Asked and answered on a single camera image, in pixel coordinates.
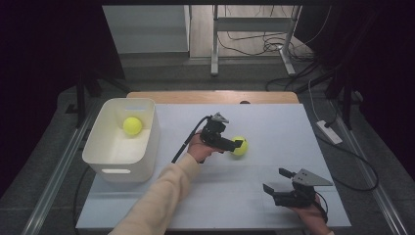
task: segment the wooden table edge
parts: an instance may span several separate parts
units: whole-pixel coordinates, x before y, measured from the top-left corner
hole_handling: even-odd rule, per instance
[[[292,91],[136,91],[126,98],[148,98],[156,104],[299,104]]]

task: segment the yellow tennis ball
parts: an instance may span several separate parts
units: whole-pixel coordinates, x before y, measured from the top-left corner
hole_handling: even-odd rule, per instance
[[[125,119],[124,124],[122,125],[125,133],[129,135],[136,135],[140,133],[143,128],[143,123],[137,117],[128,117]]]
[[[243,156],[247,150],[248,150],[248,141],[247,139],[245,139],[243,136],[235,136],[232,138],[232,141],[236,141],[236,140],[242,140],[242,145],[239,148],[236,148],[233,152],[231,152],[233,155],[236,156]]]

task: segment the beige sleeve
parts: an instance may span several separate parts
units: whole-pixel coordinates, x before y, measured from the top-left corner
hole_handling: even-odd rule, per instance
[[[110,234],[164,234],[199,171],[199,164],[187,153],[176,164],[169,164]]]

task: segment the white tabletop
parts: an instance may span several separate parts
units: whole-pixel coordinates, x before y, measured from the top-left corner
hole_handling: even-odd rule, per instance
[[[171,162],[200,119],[217,112],[230,121],[222,137],[242,135],[249,149],[238,160],[230,153],[208,158],[168,229],[303,228],[294,212],[276,207],[262,190],[262,183],[278,192],[293,190],[291,180],[278,173],[279,167],[294,172],[305,168],[333,182],[301,104],[157,105],[161,139],[152,178],[144,183],[110,183],[96,175],[76,227],[114,228]],[[328,225],[350,226],[336,187],[315,190],[329,205]]]

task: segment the human hand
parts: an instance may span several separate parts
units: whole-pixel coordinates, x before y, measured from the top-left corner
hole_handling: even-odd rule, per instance
[[[206,145],[201,140],[201,131],[199,130],[196,132],[189,142],[187,153],[195,158],[196,162],[200,163],[209,157],[213,152],[223,152],[223,150]]]
[[[316,195],[315,202],[320,204],[320,198]],[[313,235],[327,235],[331,232],[329,227],[327,227],[326,222],[324,221],[321,211],[311,205],[306,208],[289,208],[296,212],[308,230],[310,230]]]

